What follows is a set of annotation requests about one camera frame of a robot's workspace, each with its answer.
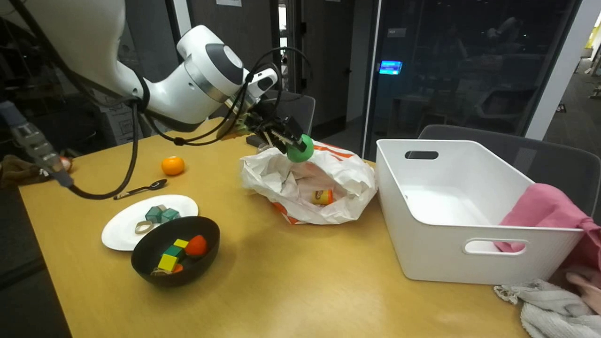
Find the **white container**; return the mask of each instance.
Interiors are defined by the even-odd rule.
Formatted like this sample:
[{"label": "white container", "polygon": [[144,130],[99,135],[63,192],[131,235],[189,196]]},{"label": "white container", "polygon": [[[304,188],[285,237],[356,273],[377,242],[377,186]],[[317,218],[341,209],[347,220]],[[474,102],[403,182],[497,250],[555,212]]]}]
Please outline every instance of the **white container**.
[{"label": "white container", "polygon": [[[580,229],[499,226],[531,184],[473,141],[379,139],[379,201],[411,280],[508,284],[546,280]],[[493,242],[523,242],[499,252]]]}]

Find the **glass wall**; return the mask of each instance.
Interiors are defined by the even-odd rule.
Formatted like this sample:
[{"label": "glass wall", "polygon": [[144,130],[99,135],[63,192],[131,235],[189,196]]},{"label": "glass wall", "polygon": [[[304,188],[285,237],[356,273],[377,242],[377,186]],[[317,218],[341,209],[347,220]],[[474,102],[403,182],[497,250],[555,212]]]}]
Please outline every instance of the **glass wall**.
[{"label": "glass wall", "polygon": [[366,158],[428,124],[523,135],[578,0],[382,0]]}]

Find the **pink cloth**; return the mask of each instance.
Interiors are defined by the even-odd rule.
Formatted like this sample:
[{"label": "pink cloth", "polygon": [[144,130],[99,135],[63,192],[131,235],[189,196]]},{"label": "pink cloth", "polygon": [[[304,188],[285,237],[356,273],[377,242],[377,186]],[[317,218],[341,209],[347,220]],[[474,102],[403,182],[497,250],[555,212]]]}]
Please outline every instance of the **pink cloth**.
[{"label": "pink cloth", "polygon": [[[548,184],[527,186],[501,226],[598,229],[561,190]],[[495,242],[495,248],[501,252],[520,252],[523,244]]]}]

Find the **table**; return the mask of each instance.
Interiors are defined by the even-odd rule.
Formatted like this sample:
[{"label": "table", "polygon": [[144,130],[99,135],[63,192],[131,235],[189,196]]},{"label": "table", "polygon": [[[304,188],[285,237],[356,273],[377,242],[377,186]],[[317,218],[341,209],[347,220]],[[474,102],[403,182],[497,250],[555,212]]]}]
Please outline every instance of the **table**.
[{"label": "table", "polygon": [[[20,196],[73,336],[525,336],[518,308],[489,286],[411,282],[396,261],[377,197],[358,222],[287,226],[240,186],[243,137],[210,147],[140,141],[131,188],[161,177],[178,154],[187,171],[166,188],[120,201],[88,201],[56,182]],[[74,160],[89,192],[114,188],[129,145]],[[159,194],[197,201],[221,229],[212,267],[195,282],[157,289],[136,276],[129,254],[106,250],[103,226]]]}]

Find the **floor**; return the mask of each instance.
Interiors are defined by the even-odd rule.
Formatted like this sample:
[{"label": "floor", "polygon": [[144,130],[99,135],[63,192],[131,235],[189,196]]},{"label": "floor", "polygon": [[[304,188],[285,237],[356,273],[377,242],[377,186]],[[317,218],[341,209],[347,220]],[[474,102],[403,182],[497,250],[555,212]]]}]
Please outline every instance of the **floor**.
[{"label": "floor", "polygon": [[[589,100],[597,83],[583,75],[583,66],[576,70],[563,96],[565,113],[555,115],[546,141],[601,156],[601,100]],[[356,119],[320,141],[358,154],[360,137],[362,120]],[[69,336],[16,190],[0,188],[0,211],[0,336]]]}]

